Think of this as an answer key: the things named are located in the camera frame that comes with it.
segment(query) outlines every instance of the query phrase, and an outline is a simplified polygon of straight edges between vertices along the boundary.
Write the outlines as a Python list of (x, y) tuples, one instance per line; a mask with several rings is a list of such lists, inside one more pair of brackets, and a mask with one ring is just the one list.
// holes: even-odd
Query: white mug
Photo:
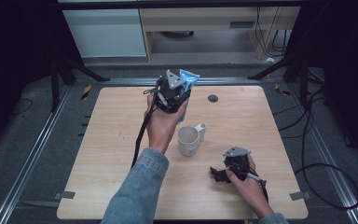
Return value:
[(178, 132), (178, 150), (184, 156), (192, 156), (197, 152), (199, 141), (202, 142), (205, 136), (206, 123), (196, 127), (185, 126)]

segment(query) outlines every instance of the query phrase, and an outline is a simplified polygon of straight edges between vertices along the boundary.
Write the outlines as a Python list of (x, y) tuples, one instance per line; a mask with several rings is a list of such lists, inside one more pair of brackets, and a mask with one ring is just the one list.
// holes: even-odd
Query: gray carpet floor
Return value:
[[(166, 54), (173, 49), (156, 50), (155, 60), (158, 61), (158, 53)], [(264, 61), (261, 63), (208, 63), (191, 64), (179, 63), (168, 64), (153, 62), (145, 65), (111, 65), (90, 66), (89, 68), (104, 77), (151, 77), (157, 78), (163, 75), (166, 69), (177, 73), (183, 68), (202, 77), (248, 77), (257, 74), (269, 66)], [(276, 71), (270, 77), (265, 77), (257, 83), (247, 85), (259, 85), (263, 87), (271, 112), (278, 128), (284, 127), (301, 116), (300, 106), (296, 100), (298, 83), (286, 84), (282, 81), (282, 70)], [(284, 95), (275, 90), (274, 84), (279, 83), (282, 91), (290, 91), (290, 95)], [(86, 100), (81, 100), (83, 90), (91, 84), (92, 88)], [(76, 84), (69, 88), (67, 101), (63, 110), (49, 135), (43, 152), (38, 158), (37, 164), (23, 190), (21, 202), (55, 202), (55, 192), (63, 191), (74, 164), (76, 153), (82, 141), (82, 133), (87, 129), (83, 126), (88, 122), (87, 116), (92, 114), (92, 109), (98, 98), (99, 90), (109, 84), (97, 83), (96, 81), (76, 72)], [(310, 84), (310, 92), (316, 92), (320, 86)], [(0, 132), (0, 204), (6, 198), (18, 173), (21, 171), (34, 143), (43, 129), (51, 108), (51, 89), (49, 77), (29, 84), (22, 93), (18, 106), (7, 121), (7, 126)], [(345, 170), (353, 178), (358, 187), (358, 148), (345, 145), (345, 134), (341, 131), (335, 115), (329, 104), (324, 99), (313, 103), (312, 129), (318, 130), (323, 137), (329, 152), (337, 162), (337, 165)], [(301, 135), (304, 130), (305, 119), (302, 119), (294, 127), (281, 132), (281, 137), (286, 148), (289, 160), (294, 170), (301, 167)], [(307, 133), (305, 138), (305, 161), (306, 164), (322, 162), (320, 153), (314, 141)], [(311, 185), (331, 202), (341, 204), (337, 190), (332, 183), (330, 175), (325, 168), (315, 168), (307, 171)], [(302, 191), (309, 191), (302, 174), (296, 176)], [(291, 223), (355, 223), (348, 216), (347, 211), (338, 210), (324, 203), (321, 199), (311, 194), (306, 200), (309, 216), (304, 220), (290, 220)], [(56, 207), (30, 206), (19, 204), (11, 214), (8, 223), (99, 223), (100, 220), (59, 220), (56, 216)], [(241, 223), (236, 222), (188, 222), (188, 223)]]

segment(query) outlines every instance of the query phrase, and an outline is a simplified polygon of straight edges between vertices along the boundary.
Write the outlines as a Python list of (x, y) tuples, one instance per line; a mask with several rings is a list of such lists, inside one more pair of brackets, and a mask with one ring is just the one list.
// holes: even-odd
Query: blue plastic package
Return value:
[[(200, 78), (200, 75), (188, 72), (183, 69), (180, 69), (179, 75), (185, 81), (185, 84), (183, 84), (183, 88), (181, 89), (180, 92), (181, 94), (183, 94), (185, 91), (191, 90)], [(183, 120), (185, 120), (185, 115), (183, 115), (179, 119), (179, 123), (182, 122)]]

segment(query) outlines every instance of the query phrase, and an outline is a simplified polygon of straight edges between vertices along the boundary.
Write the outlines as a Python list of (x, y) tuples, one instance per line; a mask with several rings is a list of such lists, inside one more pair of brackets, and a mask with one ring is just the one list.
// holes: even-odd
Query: blue sleeve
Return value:
[(274, 213), (271, 216), (258, 220), (258, 224), (289, 224), (281, 213)]
[(145, 148), (112, 197), (102, 223), (153, 223), (168, 166), (169, 162), (161, 152)]

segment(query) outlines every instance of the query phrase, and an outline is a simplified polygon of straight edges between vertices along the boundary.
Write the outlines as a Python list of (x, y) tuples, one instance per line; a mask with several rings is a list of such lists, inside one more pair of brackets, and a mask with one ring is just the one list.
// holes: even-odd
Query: light wood tabletop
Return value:
[[(135, 141), (146, 111), (148, 87), (103, 88), (57, 215), (61, 219), (102, 219), (104, 211), (131, 168)], [(208, 96), (218, 97), (216, 103)], [(197, 153), (183, 156), (176, 134), (183, 126), (208, 127)], [(148, 146), (147, 133), (141, 151)], [(267, 180), (269, 204), (286, 218), (302, 219), (308, 210), (298, 192), (282, 139), (266, 95), (258, 86), (195, 86), (185, 120), (178, 124), (166, 156), (170, 167), (164, 179), (155, 219), (254, 219), (255, 214), (232, 184), (216, 183), (210, 167), (225, 168), (222, 153), (232, 146), (252, 151), (256, 171)]]

